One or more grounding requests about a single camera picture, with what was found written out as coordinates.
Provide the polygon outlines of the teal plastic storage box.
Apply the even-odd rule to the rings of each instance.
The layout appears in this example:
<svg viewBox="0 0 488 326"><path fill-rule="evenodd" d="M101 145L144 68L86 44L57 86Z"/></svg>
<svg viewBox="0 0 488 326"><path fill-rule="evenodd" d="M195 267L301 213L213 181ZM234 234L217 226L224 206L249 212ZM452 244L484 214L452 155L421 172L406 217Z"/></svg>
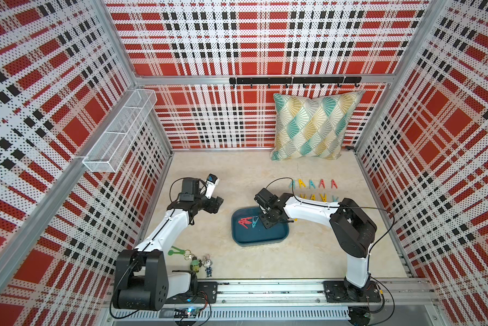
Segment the teal plastic storage box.
<svg viewBox="0 0 488 326"><path fill-rule="evenodd" d="M261 210L258 206L243 208L235 211L231 217L231 232L234 242L241 247L257 245L275 244L284 241L290 234L288 224L277 224L270 229L266 229L260 221ZM238 224L241 218L258 217L259 220L255 228L252 225L248 229Z"/></svg>

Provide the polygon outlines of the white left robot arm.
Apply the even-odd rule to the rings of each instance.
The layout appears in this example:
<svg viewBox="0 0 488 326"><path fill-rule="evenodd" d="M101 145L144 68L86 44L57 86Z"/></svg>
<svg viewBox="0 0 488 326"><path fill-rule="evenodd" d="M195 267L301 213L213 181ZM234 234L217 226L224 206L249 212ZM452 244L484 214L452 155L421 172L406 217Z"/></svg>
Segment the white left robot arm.
<svg viewBox="0 0 488 326"><path fill-rule="evenodd" d="M224 202L213 193L217 176L206 180L180 179L181 192L171 201L161 223L134 249L120 252L116 260L113 308L132 311L159 311L175 296L196 297L199 293L195 271L167 271L165 256L177 238L200 211L216 214Z"/></svg>

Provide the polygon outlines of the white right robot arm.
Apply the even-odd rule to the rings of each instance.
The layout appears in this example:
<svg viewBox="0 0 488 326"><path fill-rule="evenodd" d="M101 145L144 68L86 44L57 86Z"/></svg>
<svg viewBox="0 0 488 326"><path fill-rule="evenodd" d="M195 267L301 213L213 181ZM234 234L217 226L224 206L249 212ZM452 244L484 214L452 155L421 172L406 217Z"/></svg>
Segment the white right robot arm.
<svg viewBox="0 0 488 326"><path fill-rule="evenodd" d="M254 197L259 205L260 220L265 228L290 222L306 220L330 227L347 254L347 272L344 283L347 287L365 289L370 281L370 250L375 242L377 225L350 198L341 202L317 202L294 194L276 196L263 188Z"/></svg>

